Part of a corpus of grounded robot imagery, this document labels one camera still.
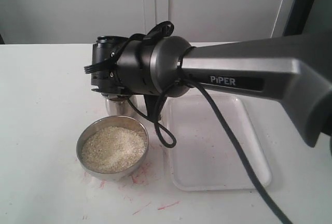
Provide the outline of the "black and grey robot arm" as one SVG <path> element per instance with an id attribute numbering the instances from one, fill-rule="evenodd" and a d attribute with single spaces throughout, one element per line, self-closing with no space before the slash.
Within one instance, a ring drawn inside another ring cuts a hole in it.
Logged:
<path id="1" fill-rule="evenodd" d="M 179 97 L 206 89 L 278 101 L 304 142 L 331 135 L 331 32 L 194 47 L 179 36 L 101 36 L 85 67 L 103 95 Z"/>

